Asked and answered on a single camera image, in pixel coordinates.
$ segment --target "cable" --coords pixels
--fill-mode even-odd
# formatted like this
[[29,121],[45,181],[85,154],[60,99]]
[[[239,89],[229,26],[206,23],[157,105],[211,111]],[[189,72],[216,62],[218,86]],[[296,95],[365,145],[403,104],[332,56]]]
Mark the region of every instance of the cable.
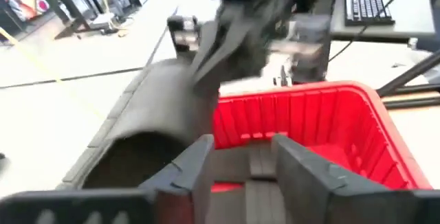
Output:
[[[376,16],[374,17],[375,19],[377,17],[379,17],[379,15],[385,11],[385,9],[393,2],[394,0],[389,0],[388,3],[385,4],[385,6],[379,11],[377,12]],[[343,47],[338,53],[336,53],[334,56],[332,56],[329,59],[329,63],[335,59],[336,57],[338,57],[340,54],[342,54],[354,41],[356,41],[364,32],[365,30],[370,27],[370,25],[374,25],[374,21],[369,21],[351,40],[349,43],[347,43],[345,45],[345,47]]]

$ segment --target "keyboard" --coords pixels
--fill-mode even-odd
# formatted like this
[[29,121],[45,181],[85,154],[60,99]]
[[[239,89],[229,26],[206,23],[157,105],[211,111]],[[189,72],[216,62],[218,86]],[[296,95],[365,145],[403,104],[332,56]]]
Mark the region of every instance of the keyboard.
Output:
[[345,25],[392,25],[390,10],[383,0],[345,0]]

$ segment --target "red basket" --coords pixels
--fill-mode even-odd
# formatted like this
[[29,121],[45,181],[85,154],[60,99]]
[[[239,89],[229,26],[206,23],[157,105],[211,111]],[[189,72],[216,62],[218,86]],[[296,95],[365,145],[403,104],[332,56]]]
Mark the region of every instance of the red basket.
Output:
[[287,135],[328,160],[392,189],[431,189],[376,92],[323,82],[221,98],[216,149]]

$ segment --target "desk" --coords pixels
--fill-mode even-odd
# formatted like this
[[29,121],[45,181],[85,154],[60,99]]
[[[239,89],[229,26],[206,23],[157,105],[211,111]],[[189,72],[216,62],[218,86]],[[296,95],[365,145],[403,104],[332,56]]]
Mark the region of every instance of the desk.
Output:
[[[352,37],[362,27],[346,27],[345,0],[336,0],[331,21],[332,34]],[[394,0],[390,4],[391,15],[395,24],[390,26],[372,26],[363,37],[376,38],[420,38],[435,35],[430,0]]]

